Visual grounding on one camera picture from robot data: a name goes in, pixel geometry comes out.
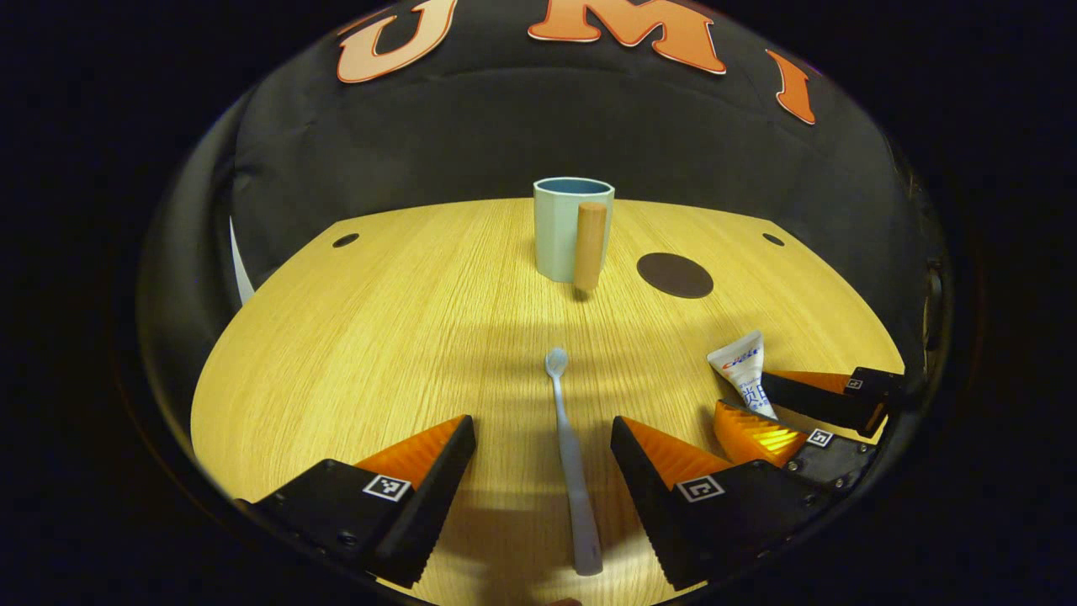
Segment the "light blue cup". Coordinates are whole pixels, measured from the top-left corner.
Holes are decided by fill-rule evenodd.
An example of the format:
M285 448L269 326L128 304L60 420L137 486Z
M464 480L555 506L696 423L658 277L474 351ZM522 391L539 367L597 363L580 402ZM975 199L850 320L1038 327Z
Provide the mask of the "light blue cup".
M613 185L582 177L551 177L535 181L534 192L535 263L538 272L554 281L572 281L576 267L578 207L585 201L606 206L601 260L601 265L605 265L613 221Z

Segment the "wood grain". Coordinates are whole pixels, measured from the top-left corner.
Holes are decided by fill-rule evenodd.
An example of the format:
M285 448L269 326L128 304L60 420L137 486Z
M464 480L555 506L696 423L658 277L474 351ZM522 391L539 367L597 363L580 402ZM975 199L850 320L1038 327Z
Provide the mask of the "wood grain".
M359 238L332 245L349 232ZM705 267L714 292L689 299L649 286L635 262L660 251ZM446 605L653 604L676 592L610 451L611 423L628 415L722 454L714 403L739 396L705 356L755 329L768 370L904 372L866 302L769 221L617 200L601 286L582 296L535 269L530 198L360 216L297 252L224 332L195 394L195 452L229 495L257 501L322 459L356 462L472 414L478 448L407 593ZM565 407L603 542L596 577L572 570L543 370L555 347L570 356ZM798 428L855 438L775 409Z

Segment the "toothpaste tube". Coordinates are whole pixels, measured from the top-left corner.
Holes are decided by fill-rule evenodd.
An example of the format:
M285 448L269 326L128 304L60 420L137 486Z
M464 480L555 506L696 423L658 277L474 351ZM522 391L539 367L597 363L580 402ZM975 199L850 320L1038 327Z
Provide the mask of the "toothpaste tube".
M711 352L707 362L726 381L733 384L751 411L778 420L770 400L763 391L763 334L758 330L725 348Z

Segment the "toothbrush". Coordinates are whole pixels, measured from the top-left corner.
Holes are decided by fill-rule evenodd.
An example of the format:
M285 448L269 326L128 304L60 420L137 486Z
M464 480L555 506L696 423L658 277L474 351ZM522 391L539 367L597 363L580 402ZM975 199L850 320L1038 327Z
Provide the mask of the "toothbrush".
M564 414L561 395L561 376L569 366L569 353L555 348L546 355L546 375L554 380L554 398L557 400L557 438L561 445L561 467L569 488L569 512L572 517L572 544L575 552L576 574L588 577L602 572L602 546L595 526L591 499L584 481L584 457L579 440Z

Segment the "wooden cylinder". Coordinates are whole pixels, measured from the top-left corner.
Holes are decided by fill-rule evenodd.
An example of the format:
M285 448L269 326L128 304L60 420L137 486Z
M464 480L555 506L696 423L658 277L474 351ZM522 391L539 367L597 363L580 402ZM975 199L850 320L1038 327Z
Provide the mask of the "wooden cylinder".
M585 201L576 219L576 267L572 281L579 290L592 290L602 269L602 243L605 239L606 205Z

